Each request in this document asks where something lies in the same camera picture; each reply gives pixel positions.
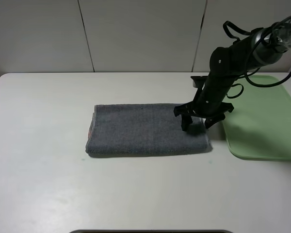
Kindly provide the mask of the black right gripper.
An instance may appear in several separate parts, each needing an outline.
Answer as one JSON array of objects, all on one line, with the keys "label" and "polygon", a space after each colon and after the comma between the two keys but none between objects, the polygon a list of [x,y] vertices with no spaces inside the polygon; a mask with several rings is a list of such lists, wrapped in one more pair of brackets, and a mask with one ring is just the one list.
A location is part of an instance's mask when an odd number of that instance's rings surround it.
[{"label": "black right gripper", "polygon": [[192,117],[206,119],[204,125],[206,129],[209,129],[214,124],[223,121],[226,118],[226,112],[231,113],[233,110],[234,106],[231,103],[222,102],[217,106],[206,103],[205,105],[197,106],[191,101],[176,106],[173,112],[176,117],[181,115],[181,128],[186,132],[193,123]]}]

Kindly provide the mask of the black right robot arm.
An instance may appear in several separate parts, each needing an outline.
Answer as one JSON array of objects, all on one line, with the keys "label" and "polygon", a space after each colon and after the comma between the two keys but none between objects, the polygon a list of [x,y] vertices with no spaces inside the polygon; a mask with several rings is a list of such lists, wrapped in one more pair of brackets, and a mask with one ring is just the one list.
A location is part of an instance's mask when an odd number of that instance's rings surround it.
[{"label": "black right robot arm", "polygon": [[272,84],[258,84],[250,80],[260,68],[274,64],[282,55],[291,50],[291,16],[275,22],[267,28],[256,28],[248,32],[230,21],[223,24],[229,38],[234,39],[228,47],[217,47],[210,57],[210,72],[207,76],[192,76],[195,88],[191,102],[174,108],[174,115],[181,116],[181,128],[187,131],[193,117],[203,118],[205,128],[210,128],[225,119],[226,112],[232,112],[231,103],[223,100],[230,88],[238,86],[236,81],[244,78],[255,87],[269,88],[283,84],[291,77],[288,75]]}]

